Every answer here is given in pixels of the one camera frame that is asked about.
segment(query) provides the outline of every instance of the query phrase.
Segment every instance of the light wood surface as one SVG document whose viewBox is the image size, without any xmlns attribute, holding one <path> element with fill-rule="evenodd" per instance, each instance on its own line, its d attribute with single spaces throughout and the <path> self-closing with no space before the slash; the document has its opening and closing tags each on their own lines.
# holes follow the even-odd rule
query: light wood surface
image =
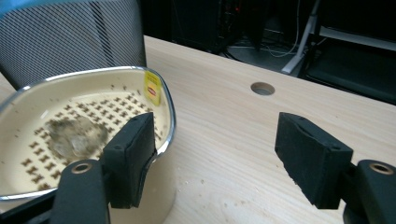
<svg viewBox="0 0 396 224">
<path fill-rule="evenodd" d="M 395 164 L 396 106 L 145 38 L 177 112 L 177 196 L 165 223 L 342 223 L 319 211 L 274 151 L 279 112 L 310 119 L 363 159 Z M 255 82 L 276 92 L 259 95 Z M 0 100 L 13 92 L 0 79 Z"/>
</svg>

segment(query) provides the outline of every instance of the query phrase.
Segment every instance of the sticker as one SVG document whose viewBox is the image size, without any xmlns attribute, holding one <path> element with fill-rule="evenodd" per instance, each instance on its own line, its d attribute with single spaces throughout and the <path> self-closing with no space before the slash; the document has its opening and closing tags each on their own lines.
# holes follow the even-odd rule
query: sticker
<svg viewBox="0 0 396 224">
<path fill-rule="evenodd" d="M 161 102 L 162 83 L 159 77 L 150 71 L 146 71 L 144 92 L 146 97 L 154 104 Z"/>
</svg>

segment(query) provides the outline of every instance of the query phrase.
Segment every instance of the chair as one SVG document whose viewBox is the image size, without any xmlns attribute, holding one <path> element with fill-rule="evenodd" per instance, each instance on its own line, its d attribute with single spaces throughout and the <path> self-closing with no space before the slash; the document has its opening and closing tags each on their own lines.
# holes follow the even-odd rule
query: chair
<svg viewBox="0 0 396 224">
<path fill-rule="evenodd" d="M 0 18 L 0 72 L 15 89 L 46 77 L 124 65 L 146 66 L 135 0 L 26 7 Z"/>
</svg>

